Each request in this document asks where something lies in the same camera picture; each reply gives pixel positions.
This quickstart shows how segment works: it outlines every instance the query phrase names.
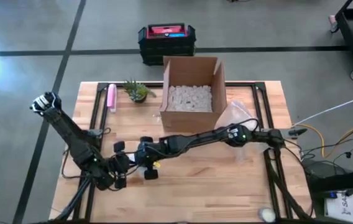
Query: pink object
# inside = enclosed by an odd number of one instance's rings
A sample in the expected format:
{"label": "pink object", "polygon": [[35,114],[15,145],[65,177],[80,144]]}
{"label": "pink object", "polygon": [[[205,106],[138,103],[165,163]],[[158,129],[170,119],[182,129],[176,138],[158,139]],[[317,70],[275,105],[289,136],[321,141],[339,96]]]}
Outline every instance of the pink object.
{"label": "pink object", "polygon": [[107,106],[110,112],[116,112],[116,104],[117,104],[117,86],[115,84],[110,84],[108,88],[108,102]]}

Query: white paper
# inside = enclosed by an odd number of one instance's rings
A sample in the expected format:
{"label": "white paper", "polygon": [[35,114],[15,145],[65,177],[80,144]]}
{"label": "white paper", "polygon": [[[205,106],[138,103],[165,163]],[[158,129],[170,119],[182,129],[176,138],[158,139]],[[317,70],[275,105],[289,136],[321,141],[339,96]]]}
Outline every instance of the white paper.
{"label": "white paper", "polygon": [[347,197],[344,193],[337,193],[338,198],[327,198],[324,216],[353,223],[353,195]]}

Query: white cable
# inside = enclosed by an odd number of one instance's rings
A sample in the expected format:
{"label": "white cable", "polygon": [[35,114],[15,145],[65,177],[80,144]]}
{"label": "white cable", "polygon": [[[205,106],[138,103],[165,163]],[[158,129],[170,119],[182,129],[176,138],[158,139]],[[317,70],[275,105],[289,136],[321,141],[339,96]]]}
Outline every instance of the white cable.
{"label": "white cable", "polygon": [[341,105],[335,106],[335,107],[333,107],[333,108],[330,108],[330,109],[327,109],[327,110],[322,111],[322,112],[320,112],[320,113],[317,113],[317,114],[315,114],[315,115],[312,115],[312,116],[310,116],[309,118],[305,118],[305,119],[303,119],[302,121],[295,123],[295,124],[293,125],[293,127],[296,126],[297,124],[301,124],[302,122],[305,122],[305,121],[307,121],[307,120],[309,120],[309,119],[311,119],[311,118],[314,118],[315,116],[318,116],[318,115],[321,115],[321,114],[323,114],[323,113],[325,113],[325,112],[332,111],[333,109],[337,109],[337,108],[340,108],[340,107],[342,107],[342,106],[348,105],[349,103],[353,103],[353,100],[350,100],[349,102],[343,103],[343,104],[341,104]]}

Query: clear plastic bag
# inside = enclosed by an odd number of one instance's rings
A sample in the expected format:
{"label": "clear plastic bag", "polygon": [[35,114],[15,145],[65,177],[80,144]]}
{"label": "clear plastic bag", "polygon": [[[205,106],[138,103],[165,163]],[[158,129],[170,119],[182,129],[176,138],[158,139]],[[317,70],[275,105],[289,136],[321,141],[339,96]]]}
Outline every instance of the clear plastic bag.
{"label": "clear plastic bag", "polygon": [[[249,111],[247,110],[247,108],[244,106],[244,104],[242,104],[239,101],[234,100],[228,104],[228,106],[226,107],[224,112],[221,114],[221,116],[219,117],[219,119],[217,120],[217,122],[215,124],[215,128],[225,127],[225,126],[228,126],[232,123],[236,124],[236,123],[245,121],[250,118],[252,118],[252,116],[249,113]],[[255,129],[255,127],[257,126],[257,122],[256,121],[248,121],[248,122],[245,122],[241,125],[244,125],[249,130],[253,131]],[[228,148],[235,152],[236,162],[242,163],[244,161],[245,148],[247,148],[248,144],[250,146],[254,146],[255,149],[258,150],[258,152],[263,152],[267,148],[267,145],[264,143],[253,143],[253,142],[247,143],[246,146],[244,146],[244,147],[231,147],[230,146]]]}

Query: small plant pot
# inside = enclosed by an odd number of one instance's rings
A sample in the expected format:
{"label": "small plant pot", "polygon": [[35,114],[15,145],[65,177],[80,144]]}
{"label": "small plant pot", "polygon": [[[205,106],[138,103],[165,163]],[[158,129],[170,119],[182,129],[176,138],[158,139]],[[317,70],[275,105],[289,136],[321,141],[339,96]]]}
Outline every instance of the small plant pot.
{"label": "small plant pot", "polygon": [[143,103],[144,101],[146,101],[146,97],[147,97],[147,94],[140,100],[134,100],[135,103]]}

